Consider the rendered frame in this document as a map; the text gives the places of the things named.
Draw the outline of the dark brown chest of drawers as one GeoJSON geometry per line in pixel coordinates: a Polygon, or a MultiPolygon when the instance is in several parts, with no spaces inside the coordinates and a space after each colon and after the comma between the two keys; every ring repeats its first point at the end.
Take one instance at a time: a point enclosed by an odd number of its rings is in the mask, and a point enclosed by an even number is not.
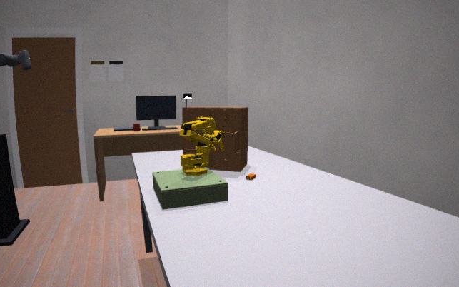
{"type": "MultiPolygon", "coordinates": [[[[182,122],[183,121],[183,110],[184,109],[210,109],[210,117],[211,117],[211,109],[229,109],[229,108],[210,108],[210,107],[182,107],[182,122]]],[[[215,129],[215,130],[234,130],[240,131],[240,158],[239,158],[239,171],[241,172],[244,167],[248,163],[248,107],[240,109],[240,129],[215,129]]],[[[184,147],[184,137],[183,137],[183,155],[185,155],[184,147]]],[[[232,170],[223,170],[223,169],[213,169],[212,168],[212,151],[211,151],[211,168],[210,170],[217,170],[217,171],[232,171],[232,170]]]]}

